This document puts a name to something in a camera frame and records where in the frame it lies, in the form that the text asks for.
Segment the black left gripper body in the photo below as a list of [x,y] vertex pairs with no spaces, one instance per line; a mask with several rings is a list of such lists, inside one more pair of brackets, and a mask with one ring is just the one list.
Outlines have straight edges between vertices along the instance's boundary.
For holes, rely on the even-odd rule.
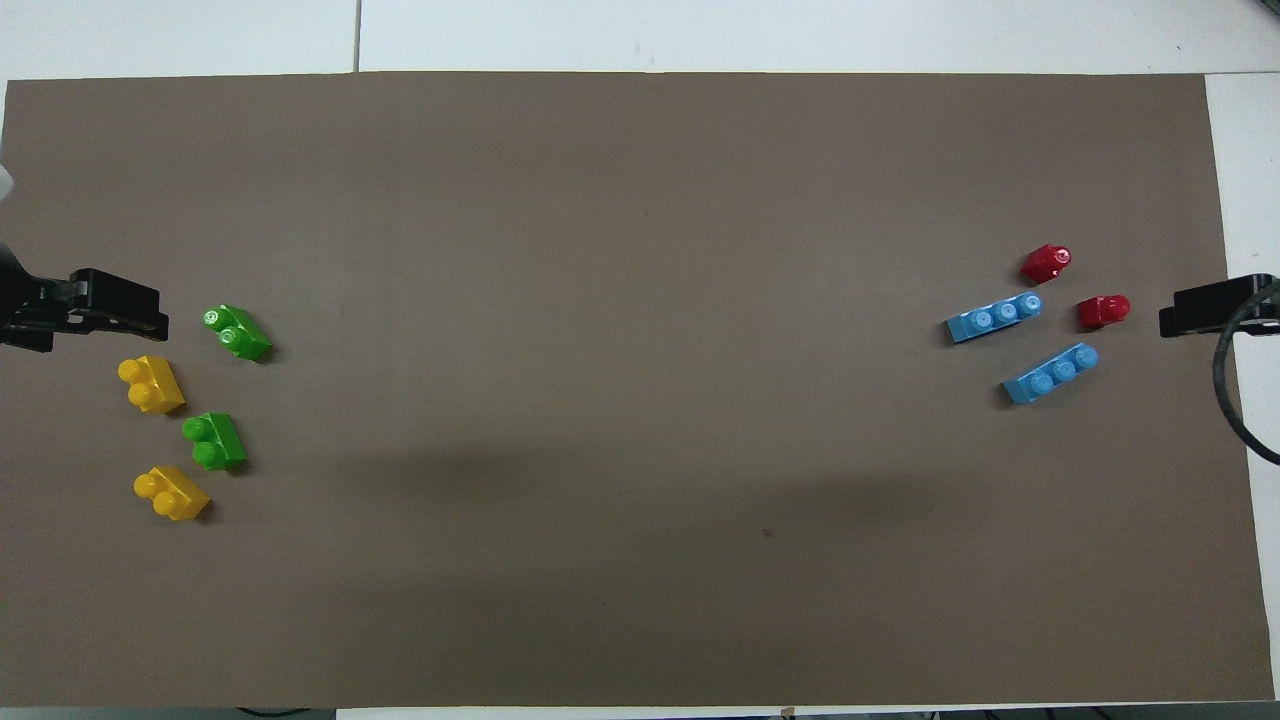
[[27,328],[22,313],[31,304],[40,305],[55,284],[55,279],[29,274],[1,243],[1,345],[38,354],[52,351],[52,331]]

